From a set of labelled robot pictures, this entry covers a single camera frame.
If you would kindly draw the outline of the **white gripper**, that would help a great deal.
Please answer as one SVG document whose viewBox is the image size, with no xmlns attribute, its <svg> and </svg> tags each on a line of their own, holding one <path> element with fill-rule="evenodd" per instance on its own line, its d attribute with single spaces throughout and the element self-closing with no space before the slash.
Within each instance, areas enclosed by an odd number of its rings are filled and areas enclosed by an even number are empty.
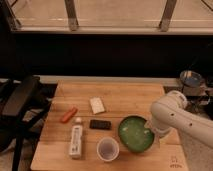
<svg viewBox="0 0 213 171">
<path fill-rule="evenodd" d="M 167 134 L 170 132 L 171 128 L 157 120 L 154 121 L 147 121 L 145 123 L 145 127 L 149 128 L 153 133 L 155 133 L 160 139 L 160 144 L 166 144 L 167 143 Z"/>
</svg>

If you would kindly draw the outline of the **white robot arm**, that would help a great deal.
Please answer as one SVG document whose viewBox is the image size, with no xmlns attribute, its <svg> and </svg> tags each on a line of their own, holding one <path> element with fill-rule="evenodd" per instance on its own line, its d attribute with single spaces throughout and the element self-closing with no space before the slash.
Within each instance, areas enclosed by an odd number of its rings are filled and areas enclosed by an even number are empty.
<svg viewBox="0 0 213 171">
<path fill-rule="evenodd" d="M 187 98 L 179 91 L 170 91 L 150 106 L 149 128 L 160 138 L 176 128 L 213 149 L 213 121 L 185 110 Z"/>
</svg>

